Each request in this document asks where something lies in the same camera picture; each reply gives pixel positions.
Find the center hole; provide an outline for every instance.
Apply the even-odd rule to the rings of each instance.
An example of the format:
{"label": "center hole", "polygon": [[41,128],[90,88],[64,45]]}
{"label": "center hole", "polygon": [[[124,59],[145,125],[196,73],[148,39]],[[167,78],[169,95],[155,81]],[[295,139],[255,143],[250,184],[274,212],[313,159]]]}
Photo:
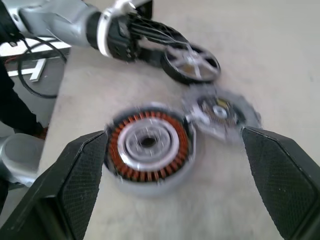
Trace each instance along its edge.
{"label": "center hole", "polygon": [[154,137],[147,136],[140,140],[140,145],[144,148],[151,148],[156,144],[157,140]]}

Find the black pants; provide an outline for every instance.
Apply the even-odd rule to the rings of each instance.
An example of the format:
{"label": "black pants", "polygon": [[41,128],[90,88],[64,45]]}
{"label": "black pants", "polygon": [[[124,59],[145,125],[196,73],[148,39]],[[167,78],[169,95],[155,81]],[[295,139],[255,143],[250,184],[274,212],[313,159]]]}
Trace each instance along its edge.
{"label": "black pants", "polygon": [[34,135],[40,131],[34,115],[13,90],[14,82],[0,62],[0,121],[21,133]]}

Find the white table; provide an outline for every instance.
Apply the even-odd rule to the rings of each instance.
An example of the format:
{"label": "white table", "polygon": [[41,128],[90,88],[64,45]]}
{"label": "white table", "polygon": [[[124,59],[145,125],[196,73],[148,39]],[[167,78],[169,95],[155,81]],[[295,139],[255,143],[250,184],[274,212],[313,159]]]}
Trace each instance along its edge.
{"label": "white table", "polygon": [[[111,1],[91,1],[101,10]],[[278,0],[156,0],[154,19],[210,50],[217,85],[242,94],[265,129],[296,140],[320,163],[319,5]],[[127,64],[74,47],[50,124],[41,172],[66,144],[102,130],[122,109],[158,101],[179,108],[187,87],[142,62]],[[157,199],[119,192],[102,168],[85,239],[279,240],[243,147],[200,134],[192,175]]]}

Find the scooter wheel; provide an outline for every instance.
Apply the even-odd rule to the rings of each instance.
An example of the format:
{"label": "scooter wheel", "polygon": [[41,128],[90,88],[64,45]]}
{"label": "scooter wheel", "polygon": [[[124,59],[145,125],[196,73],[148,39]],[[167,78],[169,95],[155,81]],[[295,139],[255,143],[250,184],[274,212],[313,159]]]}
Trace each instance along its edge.
{"label": "scooter wheel", "polygon": [[212,53],[189,43],[168,45],[161,65],[166,74],[185,85],[211,83],[221,74],[220,65]]}

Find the black tire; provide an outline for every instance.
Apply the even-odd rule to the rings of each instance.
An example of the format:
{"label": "black tire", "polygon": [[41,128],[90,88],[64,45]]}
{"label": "black tire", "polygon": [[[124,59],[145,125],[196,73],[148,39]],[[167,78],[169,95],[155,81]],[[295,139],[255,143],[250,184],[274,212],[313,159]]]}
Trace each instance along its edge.
{"label": "black tire", "polygon": [[[185,45],[179,44],[179,43],[175,43],[175,44],[171,44],[170,45],[173,48],[177,48],[177,49],[186,49]],[[195,50],[198,53],[202,53],[202,52],[207,52],[205,49],[196,46],[194,44],[191,44],[191,48],[193,50]],[[166,48],[163,51],[163,55],[161,57],[161,66],[162,69],[164,70],[164,72],[171,77],[173,80],[184,84],[184,85],[191,85],[191,84],[209,84],[212,83],[213,81],[217,80],[219,78],[219,76],[221,75],[221,68],[220,68],[220,64],[218,62],[218,60],[216,59],[216,57],[211,53],[211,59],[207,60],[207,62],[213,66],[214,68],[216,68],[218,70],[218,75],[216,76],[212,76],[211,78],[206,78],[206,79],[196,79],[187,75],[182,74],[181,72],[179,72],[178,70],[175,69],[174,66],[172,66],[172,64],[170,63],[170,54],[168,53],[168,49]]]}

